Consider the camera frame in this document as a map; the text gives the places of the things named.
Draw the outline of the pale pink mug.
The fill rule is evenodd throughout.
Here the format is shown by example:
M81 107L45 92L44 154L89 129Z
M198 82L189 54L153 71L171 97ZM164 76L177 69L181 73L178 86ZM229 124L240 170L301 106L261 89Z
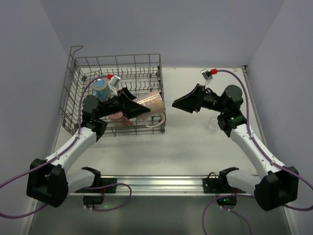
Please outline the pale pink mug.
M137 97L136 99L134 99L134 102L150 109L149 112L141 114L138 117L136 117L136 119L142 120L146 127L156 128L156 127L159 127L165 123L166 108L165 108L165 104L164 104L163 99L162 99L158 90L152 91L150 93L147 93L145 95ZM147 123L148 118L150 118L154 115L157 115L157 114L161 115L161 121L156 125L149 125Z

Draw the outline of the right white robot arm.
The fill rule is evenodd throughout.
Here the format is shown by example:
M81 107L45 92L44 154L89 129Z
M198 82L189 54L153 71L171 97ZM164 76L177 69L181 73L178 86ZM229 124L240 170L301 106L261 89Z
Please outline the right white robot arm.
M234 189L244 191L254 196L263 210L270 211L297 199L298 171L293 166L277 167L278 159L249 130L248 121L240 110L242 103L243 92L236 85L227 86L221 95L217 95L206 92L204 86L197 84L172 106L188 113L198 112L201 108L220 112L217 117L219 128L245 153L258 177L230 167L220 171L217 179L208 180L207 184L228 192Z

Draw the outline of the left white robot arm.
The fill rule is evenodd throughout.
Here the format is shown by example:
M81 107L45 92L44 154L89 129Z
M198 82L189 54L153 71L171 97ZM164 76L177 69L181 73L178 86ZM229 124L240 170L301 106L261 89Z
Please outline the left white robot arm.
M103 117L121 112L126 118L136 118L150 112L144 104L123 88L116 96L101 101L94 95L80 100L78 129L60 149L43 160L35 159L30 165L26 194L52 207L59 207L66 197L83 188L99 190L104 187L100 171L83 167L69 174L71 166L105 133L107 122Z

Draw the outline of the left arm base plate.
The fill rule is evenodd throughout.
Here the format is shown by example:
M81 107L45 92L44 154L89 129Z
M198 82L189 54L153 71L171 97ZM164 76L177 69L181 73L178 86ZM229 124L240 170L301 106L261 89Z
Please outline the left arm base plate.
M116 185L109 186L117 183L116 178L100 178L97 183L93 183L91 188L104 187L99 189L83 189L83 193L96 193L97 195L84 195L83 204L86 207L92 207L95 209L96 205L101 205L104 202L106 194L116 193Z

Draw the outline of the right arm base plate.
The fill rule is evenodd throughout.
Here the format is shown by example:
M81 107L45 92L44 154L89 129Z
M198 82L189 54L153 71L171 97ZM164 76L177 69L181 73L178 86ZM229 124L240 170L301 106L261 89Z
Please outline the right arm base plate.
M227 173L220 173L217 175L215 172L210 172L208 176L202 179L203 192L206 194L215 194L215 197L219 197L219 194L237 194L245 193L241 189L233 188L226 182ZM224 199L218 199L217 204L226 209L233 209L237 205L236 197L228 197Z

